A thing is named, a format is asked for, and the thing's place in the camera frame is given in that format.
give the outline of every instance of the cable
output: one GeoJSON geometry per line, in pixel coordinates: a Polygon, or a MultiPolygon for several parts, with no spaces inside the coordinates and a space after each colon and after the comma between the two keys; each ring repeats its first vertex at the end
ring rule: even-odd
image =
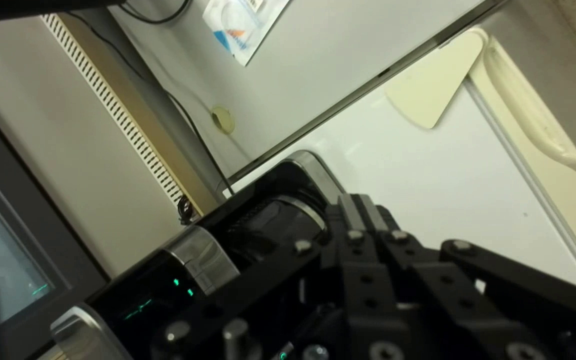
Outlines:
{"type": "MultiPolygon", "coordinates": [[[[133,44],[141,46],[141,50],[151,56],[151,60],[153,60],[153,62],[149,63],[151,67],[157,66],[165,75],[168,75],[168,78],[174,82],[174,85],[183,87],[186,95],[191,95],[199,105],[202,105],[202,110],[205,110],[206,113],[215,115],[215,111],[211,110],[209,102],[206,102],[205,97],[200,97],[200,95],[199,95],[192,87],[188,87],[184,82],[180,82],[180,79],[168,70],[168,66],[165,66],[165,63],[161,62],[161,57],[158,57],[153,50],[149,50],[149,46],[145,46],[145,44],[141,41],[141,38],[137,38],[133,31],[126,31],[126,35],[133,39],[133,44]]],[[[242,154],[248,162],[252,159],[252,155],[248,155],[248,152],[246,152],[230,133],[227,133],[227,138],[233,141],[235,148],[240,150],[240,154],[242,154]]]]}
{"type": "Polygon", "coordinates": [[[130,2],[121,4],[121,10],[126,11],[130,18],[147,21],[147,23],[167,23],[183,16],[191,7],[192,0],[184,0],[179,10],[174,10],[170,16],[165,18],[147,18],[143,11],[138,11],[130,2]]]}
{"type": "MultiPolygon", "coordinates": [[[[67,13],[72,16],[72,18],[76,18],[78,21],[82,21],[99,39],[102,39],[105,44],[108,44],[108,46],[123,57],[123,62],[126,62],[126,66],[128,66],[138,78],[143,78],[145,82],[149,82],[147,75],[125,56],[125,52],[123,52],[118,46],[115,46],[107,35],[102,35],[87,18],[82,18],[82,16],[78,16],[78,13],[75,13],[75,11],[67,11],[67,13]]],[[[192,127],[197,140],[200,141],[200,145],[202,145],[205,152],[209,154],[209,159],[212,162],[212,165],[217,168],[219,175],[222,178],[227,189],[230,192],[230,195],[235,195],[235,189],[233,189],[233,186],[230,186],[224,170],[221,168],[221,164],[219,164],[217,158],[212,155],[212,152],[211,152],[205,136],[202,136],[200,130],[197,127],[194,117],[191,115],[191,111],[186,110],[186,105],[184,105],[174,93],[170,93],[165,85],[163,85],[163,89],[165,89],[165,93],[172,99],[172,103],[183,111],[183,115],[186,117],[186,122],[188,122],[191,127],[192,127]]]]}
{"type": "Polygon", "coordinates": [[[143,78],[147,82],[147,75],[125,56],[125,52],[121,47],[117,47],[117,44],[112,44],[108,38],[105,38],[87,18],[82,18],[75,11],[67,11],[67,13],[70,18],[76,18],[78,21],[82,21],[99,39],[102,39],[107,46],[110,46],[138,78],[143,78]]]}
{"type": "Polygon", "coordinates": [[[209,143],[205,141],[205,138],[200,136],[200,130],[197,127],[194,120],[191,117],[188,110],[183,105],[183,102],[179,97],[174,97],[174,93],[170,93],[167,87],[165,87],[167,95],[179,105],[179,110],[184,113],[184,117],[188,120],[192,131],[197,133],[197,138],[202,141],[202,148],[206,150],[211,162],[219,168],[221,172],[221,178],[224,182],[224,186],[228,187],[230,195],[235,195],[235,189],[227,178],[227,174],[221,170],[217,158],[212,155],[212,152],[209,150],[209,143]]]}

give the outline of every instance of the display screen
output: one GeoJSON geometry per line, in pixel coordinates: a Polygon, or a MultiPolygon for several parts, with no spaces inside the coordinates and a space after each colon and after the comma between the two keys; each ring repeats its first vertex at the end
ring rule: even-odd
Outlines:
{"type": "Polygon", "coordinates": [[[50,289],[47,275],[0,215],[0,324],[48,295],[50,289]]]}

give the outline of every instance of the bolt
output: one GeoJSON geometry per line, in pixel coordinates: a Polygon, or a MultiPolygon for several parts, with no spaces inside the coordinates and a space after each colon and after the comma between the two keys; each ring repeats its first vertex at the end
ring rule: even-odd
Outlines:
{"type": "Polygon", "coordinates": [[[394,230],[391,234],[394,241],[403,241],[403,244],[409,241],[409,236],[410,236],[409,232],[403,232],[403,230],[394,230]]]}
{"type": "Polygon", "coordinates": [[[507,354],[510,360],[547,360],[544,352],[525,341],[509,344],[507,354]]]}
{"type": "Polygon", "coordinates": [[[188,321],[172,321],[167,328],[167,341],[177,344],[184,340],[191,334],[191,324],[188,321]]]}
{"type": "Polygon", "coordinates": [[[250,336],[248,321],[242,318],[235,318],[222,329],[224,336],[224,358],[227,360],[261,360],[262,348],[250,336]]]}
{"type": "Polygon", "coordinates": [[[360,230],[348,230],[348,239],[351,241],[360,241],[365,238],[365,232],[360,230]]]}
{"type": "Polygon", "coordinates": [[[296,239],[294,249],[296,249],[296,254],[306,254],[313,249],[313,241],[311,239],[296,239]]]}
{"type": "Polygon", "coordinates": [[[372,341],[370,360],[404,360],[404,352],[392,341],[372,341]]]}
{"type": "Polygon", "coordinates": [[[464,239],[454,239],[453,246],[454,246],[459,252],[470,252],[470,249],[472,249],[472,244],[470,244],[470,241],[464,241],[464,239]]]}
{"type": "Polygon", "coordinates": [[[324,348],[321,344],[311,344],[303,352],[303,360],[329,360],[329,358],[330,358],[329,348],[324,348]]]}

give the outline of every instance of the ventilation grille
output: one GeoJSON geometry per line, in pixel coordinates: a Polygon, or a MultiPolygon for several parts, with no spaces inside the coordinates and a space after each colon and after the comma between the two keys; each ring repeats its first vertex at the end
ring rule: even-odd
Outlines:
{"type": "Polygon", "coordinates": [[[70,56],[75,66],[80,70],[80,73],[87,78],[95,93],[101,97],[110,117],[121,126],[123,133],[133,143],[137,154],[145,159],[157,182],[165,187],[168,198],[179,204],[179,199],[183,198],[183,189],[177,178],[165,165],[158,152],[145,136],[141,126],[135,122],[121,97],[115,93],[115,89],[108,85],[105,75],[99,72],[99,67],[92,63],[92,60],[87,56],[87,52],[80,47],[80,44],[75,39],[75,35],[69,31],[64,21],[57,13],[47,13],[42,16],[42,19],[53,31],[53,35],[58,39],[58,44],[64,47],[64,52],[70,56]]]}

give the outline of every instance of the mechanical part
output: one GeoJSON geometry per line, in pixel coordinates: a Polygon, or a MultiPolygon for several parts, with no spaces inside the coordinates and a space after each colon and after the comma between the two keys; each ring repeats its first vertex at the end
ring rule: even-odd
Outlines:
{"type": "Polygon", "coordinates": [[[340,205],[342,205],[348,230],[367,232],[367,225],[365,225],[365,219],[360,215],[360,209],[352,202],[351,193],[340,195],[340,205]]]}
{"type": "Polygon", "coordinates": [[[183,198],[179,199],[177,211],[180,214],[183,225],[191,225],[192,221],[197,221],[194,205],[186,193],[183,193],[183,198]]]}
{"type": "Polygon", "coordinates": [[[404,360],[404,352],[394,341],[374,341],[370,346],[370,360],[404,360]]]}
{"type": "Polygon", "coordinates": [[[305,348],[303,360],[330,360],[330,352],[321,344],[311,344],[305,348]]]}
{"type": "Polygon", "coordinates": [[[89,305],[75,305],[50,325],[67,358],[128,358],[108,324],[89,305]]]}
{"type": "Polygon", "coordinates": [[[348,239],[351,239],[351,241],[360,241],[360,239],[365,239],[365,232],[360,232],[360,230],[348,230],[348,239]]]}
{"type": "Polygon", "coordinates": [[[576,356],[576,286],[472,241],[424,248],[368,195],[309,175],[283,164],[233,195],[92,298],[97,324],[133,358],[576,356]],[[192,329],[167,334],[179,319],[192,329]]]}
{"type": "Polygon", "coordinates": [[[235,318],[222,329],[227,360],[261,360],[262,348],[252,340],[248,321],[235,318]]]}
{"type": "Polygon", "coordinates": [[[289,162],[296,164],[313,179],[313,187],[316,187],[329,204],[337,204],[340,193],[344,193],[344,186],[316,154],[303,150],[293,154],[289,162]]]}
{"type": "Polygon", "coordinates": [[[399,244],[404,244],[409,241],[410,234],[409,232],[403,232],[403,230],[394,230],[391,232],[392,239],[399,241],[399,244]]]}
{"type": "Polygon", "coordinates": [[[313,249],[313,241],[311,239],[296,239],[294,241],[294,249],[296,249],[296,254],[311,252],[313,249]]]}
{"type": "Polygon", "coordinates": [[[294,208],[303,209],[314,224],[321,225],[321,230],[329,228],[327,219],[316,209],[313,209],[306,202],[293,198],[293,195],[278,195],[276,199],[293,204],[294,208]]]}
{"type": "Polygon", "coordinates": [[[167,341],[179,344],[191,334],[191,324],[188,321],[172,321],[167,325],[167,341]]]}
{"type": "Polygon", "coordinates": [[[183,262],[205,294],[240,273],[221,241],[202,225],[188,228],[168,252],[183,262]]]}
{"type": "Polygon", "coordinates": [[[544,352],[523,341],[509,344],[507,354],[509,360],[547,360],[544,352]]]}
{"type": "Polygon", "coordinates": [[[464,241],[464,239],[454,239],[453,246],[454,246],[459,252],[470,252],[470,249],[472,249],[472,244],[470,244],[470,241],[464,241]]]}

